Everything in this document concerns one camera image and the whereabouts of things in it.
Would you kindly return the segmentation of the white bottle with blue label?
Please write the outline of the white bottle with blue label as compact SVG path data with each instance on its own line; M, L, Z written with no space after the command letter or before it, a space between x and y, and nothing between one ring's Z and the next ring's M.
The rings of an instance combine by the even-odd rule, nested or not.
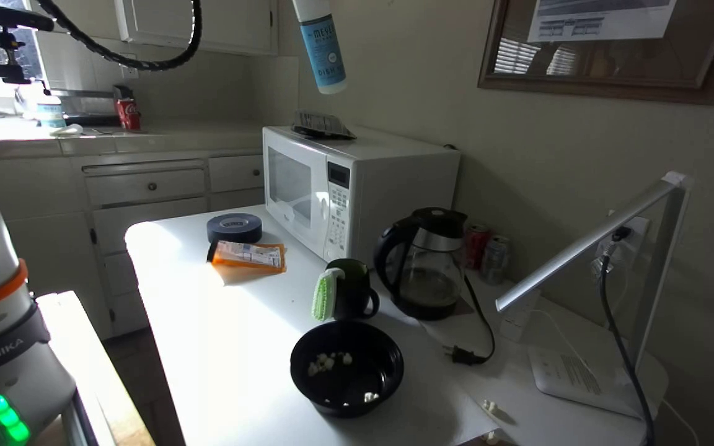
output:
M317 92L343 92L347 86L347 70L339 52L332 0L292 0L292 10Z

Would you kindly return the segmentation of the white microwave oven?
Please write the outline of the white microwave oven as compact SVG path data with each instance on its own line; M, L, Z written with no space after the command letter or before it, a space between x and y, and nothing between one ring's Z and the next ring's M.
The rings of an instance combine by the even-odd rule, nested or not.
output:
M449 208L461 155L441 144L359 128L349 140L263 128L268 212L323 259L373 259L418 208Z

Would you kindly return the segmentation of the black mug green interior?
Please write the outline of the black mug green interior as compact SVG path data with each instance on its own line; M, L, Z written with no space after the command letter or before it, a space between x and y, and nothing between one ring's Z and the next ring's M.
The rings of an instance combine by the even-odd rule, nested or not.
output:
M338 258L315 279L315 320L367 320L379 310L369 267L354 258Z

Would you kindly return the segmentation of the glass electric kettle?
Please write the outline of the glass electric kettle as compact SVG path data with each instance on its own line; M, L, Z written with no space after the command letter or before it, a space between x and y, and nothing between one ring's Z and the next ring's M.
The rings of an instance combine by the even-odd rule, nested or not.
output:
M461 299L466 216L419 208L393 223L374 249L374 273L393 301L418 320L445 320Z

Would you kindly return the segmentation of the black remote control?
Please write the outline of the black remote control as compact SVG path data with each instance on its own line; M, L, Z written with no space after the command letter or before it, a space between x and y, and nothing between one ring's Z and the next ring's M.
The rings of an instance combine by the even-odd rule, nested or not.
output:
M312 110L297 113L295 132L312 138L352 138L352 132L338 117Z

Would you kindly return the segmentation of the orange snack packet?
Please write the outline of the orange snack packet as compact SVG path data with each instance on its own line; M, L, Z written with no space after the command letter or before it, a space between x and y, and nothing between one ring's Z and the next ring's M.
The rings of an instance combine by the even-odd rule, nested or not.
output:
M259 279L286 270L286 245L218 241L211 245L209 263L228 285Z

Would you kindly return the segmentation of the black bowl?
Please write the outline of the black bowl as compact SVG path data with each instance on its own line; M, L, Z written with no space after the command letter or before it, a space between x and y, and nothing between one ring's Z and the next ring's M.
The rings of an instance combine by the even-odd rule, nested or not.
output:
M323 416L354 418L400 389L404 353L373 324L328 322L292 346L290 378Z

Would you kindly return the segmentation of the red canister on counter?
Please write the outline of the red canister on counter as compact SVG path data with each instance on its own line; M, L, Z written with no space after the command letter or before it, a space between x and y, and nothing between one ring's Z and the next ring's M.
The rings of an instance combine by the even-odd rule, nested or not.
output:
M116 86L116 117L126 132L141 128L141 110L136 105L135 92L130 86Z

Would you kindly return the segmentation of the white kitchen cabinet drawers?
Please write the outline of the white kitchen cabinet drawers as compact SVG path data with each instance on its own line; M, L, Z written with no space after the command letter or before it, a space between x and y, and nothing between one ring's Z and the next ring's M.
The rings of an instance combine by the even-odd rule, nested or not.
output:
M103 340L146 327L130 226L260 200L259 128L0 138L0 208L30 288L75 290Z

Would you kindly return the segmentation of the silver desk lamp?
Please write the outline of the silver desk lamp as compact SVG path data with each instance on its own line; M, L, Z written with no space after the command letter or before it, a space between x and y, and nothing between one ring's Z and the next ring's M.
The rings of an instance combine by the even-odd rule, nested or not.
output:
M690 176L667 171L647 191L613 211L497 299L497 310L507 311L524 298L534 298L559 273L585 259L599 281L603 328L591 333L585 346L579 350L617 364L615 385L623 397L623 410L610 414L653 421L664 397L667 376L647 353L647 337L690 191Z

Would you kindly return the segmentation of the wooden framed cork board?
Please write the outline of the wooden framed cork board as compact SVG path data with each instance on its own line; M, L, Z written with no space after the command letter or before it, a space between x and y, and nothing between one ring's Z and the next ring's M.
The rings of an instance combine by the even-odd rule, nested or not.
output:
M480 86L714 103L714 0L493 0Z

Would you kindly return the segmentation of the grey duct tape roll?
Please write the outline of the grey duct tape roll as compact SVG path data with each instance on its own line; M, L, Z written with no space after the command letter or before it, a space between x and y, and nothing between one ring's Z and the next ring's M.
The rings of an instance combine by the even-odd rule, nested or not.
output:
M222 212L206 223L206 234L211 243L259 243L263 234L263 219L253 212Z

